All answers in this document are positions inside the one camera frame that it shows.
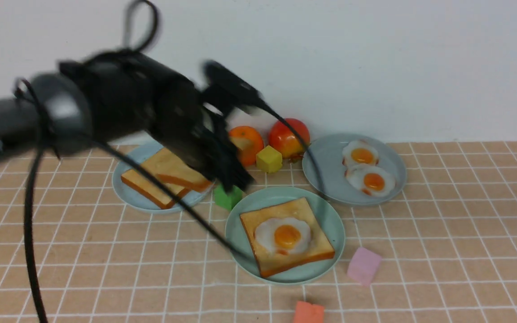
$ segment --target bread slice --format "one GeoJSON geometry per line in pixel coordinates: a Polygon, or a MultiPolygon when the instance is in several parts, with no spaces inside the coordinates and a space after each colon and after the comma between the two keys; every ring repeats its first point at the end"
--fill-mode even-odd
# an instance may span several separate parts
{"type": "Polygon", "coordinates": [[[207,178],[187,166],[183,160],[166,148],[158,151],[141,165],[152,169],[152,173],[156,174],[163,183],[183,186],[197,192],[204,192],[212,185],[207,178]]]}
{"type": "Polygon", "coordinates": [[[263,278],[309,262],[334,258],[334,247],[330,244],[322,228],[320,228],[308,201],[304,197],[284,204],[265,207],[257,211],[242,213],[241,222],[250,241],[254,258],[257,260],[258,270],[263,278]],[[254,238],[256,228],[264,221],[267,221],[267,219],[287,217],[294,217],[304,221],[310,227],[310,246],[302,254],[281,255],[279,253],[271,253],[257,243],[254,238]]]}
{"type": "MultiPolygon", "coordinates": [[[[152,174],[152,170],[148,167],[145,169],[152,174]]],[[[151,184],[149,180],[141,176],[136,170],[128,170],[121,174],[121,182],[125,185],[133,188],[142,196],[148,198],[151,202],[155,203],[161,209],[170,209],[175,205],[175,201],[170,196],[167,196],[162,190],[151,184]]],[[[191,190],[184,188],[183,186],[166,184],[167,188],[173,192],[176,196],[183,198],[191,190]]]]}

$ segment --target light blue plate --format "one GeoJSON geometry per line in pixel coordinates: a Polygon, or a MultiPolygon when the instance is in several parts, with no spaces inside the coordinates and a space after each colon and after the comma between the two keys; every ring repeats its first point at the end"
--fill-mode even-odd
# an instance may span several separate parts
{"type": "MultiPolygon", "coordinates": [[[[157,141],[152,141],[150,143],[137,147],[136,149],[131,151],[131,153],[128,153],[127,156],[135,160],[137,163],[142,163],[150,156],[156,154],[161,149],[162,145],[160,143],[158,143],[157,141]]],[[[142,196],[136,190],[133,190],[133,188],[130,188],[129,186],[121,182],[121,174],[123,174],[129,169],[131,169],[131,166],[123,162],[119,162],[119,164],[115,168],[115,172],[113,172],[113,189],[115,190],[115,194],[117,194],[117,196],[121,200],[123,200],[123,202],[131,205],[137,210],[153,214],[169,214],[183,210],[183,208],[177,204],[171,207],[170,209],[162,210],[156,204],[149,201],[148,198],[142,196]]],[[[187,203],[189,206],[193,206],[201,202],[205,198],[205,196],[207,196],[207,194],[211,192],[212,188],[212,185],[209,186],[209,188],[202,194],[199,192],[191,191],[183,197],[183,201],[185,201],[185,203],[187,203]]]]}
{"type": "MultiPolygon", "coordinates": [[[[330,200],[352,206],[371,206],[384,203],[397,196],[406,185],[406,166],[400,155],[390,146],[365,135],[353,133],[339,133],[327,135],[316,139],[309,147],[320,167],[322,181],[324,183],[324,194],[330,200]],[[346,167],[342,165],[342,149],[351,141],[365,140],[369,145],[378,151],[378,167],[384,168],[396,178],[396,186],[390,194],[385,197],[367,196],[365,193],[353,188],[344,177],[346,167]]],[[[320,185],[316,180],[316,173],[312,160],[308,154],[304,154],[302,160],[304,176],[314,188],[320,191],[320,185]]]]}
{"type": "Polygon", "coordinates": [[[224,235],[228,241],[240,248],[240,250],[246,255],[249,255],[251,260],[233,255],[234,260],[242,269],[262,281],[270,284],[282,285],[305,284],[326,274],[326,272],[331,270],[334,264],[336,264],[340,259],[346,240],[342,220],[328,202],[312,192],[302,190],[301,188],[293,188],[291,186],[263,188],[262,190],[246,196],[238,202],[228,215],[224,235]],[[254,261],[253,250],[250,246],[249,239],[246,236],[244,227],[242,226],[241,213],[286,203],[301,197],[306,197],[308,200],[308,204],[310,204],[310,208],[312,209],[318,224],[326,234],[326,237],[328,237],[330,244],[334,247],[334,258],[321,260],[319,262],[310,262],[302,266],[296,266],[291,270],[270,276],[266,279],[261,278],[258,271],[259,268],[254,261]]]}

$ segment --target green cube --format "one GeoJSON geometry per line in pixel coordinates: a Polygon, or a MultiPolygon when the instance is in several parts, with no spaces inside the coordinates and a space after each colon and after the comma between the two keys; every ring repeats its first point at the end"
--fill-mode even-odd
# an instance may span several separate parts
{"type": "Polygon", "coordinates": [[[232,192],[224,191],[222,185],[219,185],[214,190],[215,204],[232,211],[232,208],[242,200],[242,190],[236,186],[232,187],[232,192]]]}

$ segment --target grid pattern mat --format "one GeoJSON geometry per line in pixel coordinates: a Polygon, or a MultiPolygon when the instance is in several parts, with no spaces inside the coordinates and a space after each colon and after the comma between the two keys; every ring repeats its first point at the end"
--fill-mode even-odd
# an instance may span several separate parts
{"type": "MultiPolygon", "coordinates": [[[[516,323],[517,142],[393,144],[408,167],[403,194],[380,207],[334,205],[343,258],[304,286],[261,283],[188,214],[151,215],[111,187],[117,164],[97,151],[47,156],[35,194],[35,255],[57,323],[290,323],[296,301],[328,323],[516,323]],[[383,257],[371,288],[346,275],[364,246],[383,257]]],[[[133,147],[119,147],[130,151],[133,147]]],[[[0,165],[0,323],[35,322],[22,245],[31,156],[0,165]]],[[[297,164],[251,170],[265,186],[310,189],[297,164]]],[[[196,206],[220,231],[228,212],[196,206]]]]}

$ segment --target yellow cube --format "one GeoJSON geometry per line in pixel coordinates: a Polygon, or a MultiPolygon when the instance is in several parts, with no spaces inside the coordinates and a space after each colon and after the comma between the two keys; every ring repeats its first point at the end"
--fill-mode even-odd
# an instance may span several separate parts
{"type": "Polygon", "coordinates": [[[267,173],[277,172],[283,167],[283,154],[266,146],[257,153],[257,167],[267,173]]]}

